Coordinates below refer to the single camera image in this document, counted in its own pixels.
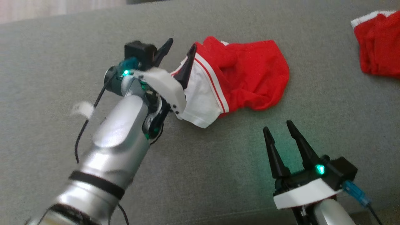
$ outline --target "red cloth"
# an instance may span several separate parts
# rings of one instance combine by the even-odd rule
[[[360,65],[365,73],[400,78],[400,11],[358,24]]]
[[[273,40],[228,44],[207,37],[196,45],[187,105],[178,118],[205,128],[238,108],[265,110],[282,98],[289,67]]]
[[[289,67],[273,40],[225,46],[207,37],[196,45],[217,75],[229,112],[244,107],[264,110],[281,99]]]

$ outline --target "red stripe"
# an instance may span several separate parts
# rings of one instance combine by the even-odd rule
[[[212,81],[212,78],[211,78],[210,73],[208,72],[208,70],[206,69],[206,67],[205,67],[198,59],[194,58],[194,60],[196,60],[196,62],[198,62],[198,63],[203,67],[203,69],[206,71],[208,77],[210,78],[212,87],[214,88],[215,94],[217,95],[217,98],[218,98],[218,100],[219,100],[219,102],[220,102],[220,104],[221,104],[221,106],[222,106],[222,109],[224,110],[224,113],[225,113],[224,105],[222,104],[222,101],[221,101],[221,99],[220,99],[220,96],[218,95],[217,89],[215,88],[215,85],[214,85],[214,82]]]
[[[180,65],[178,68],[179,70],[175,71],[173,74],[171,74],[171,76],[175,76],[179,73],[179,71],[182,69],[183,65]]]

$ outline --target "black band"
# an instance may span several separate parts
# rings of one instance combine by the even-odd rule
[[[104,180],[103,178],[99,178],[87,173],[82,173],[81,171],[73,171],[69,179],[74,181],[85,182],[93,186],[96,186],[104,190],[105,192],[112,194],[119,200],[121,200],[125,194],[125,190],[120,186],[113,184],[107,180]]]

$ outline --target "blue connector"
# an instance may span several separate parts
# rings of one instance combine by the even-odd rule
[[[353,196],[364,208],[371,203],[371,200],[353,182],[347,180],[342,184],[342,187],[345,192]]]

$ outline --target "gray couch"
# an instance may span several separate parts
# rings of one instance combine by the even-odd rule
[[[290,67],[281,102],[263,112],[241,109],[207,129],[169,116],[121,204],[131,224],[290,224],[277,211],[262,135],[269,126],[283,160],[301,168],[285,121],[315,151],[344,156],[376,208],[398,205],[400,82],[364,75],[350,20],[397,1],[175,0],[0,26],[0,223],[22,224],[59,193],[75,168],[74,142],[84,122],[73,103],[94,101],[104,72],[125,43],[175,43],[162,67],[172,71],[194,41],[273,39]],[[117,103],[107,92],[80,149]],[[350,212],[361,210],[346,195]],[[116,210],[112,224],[124,224]]]

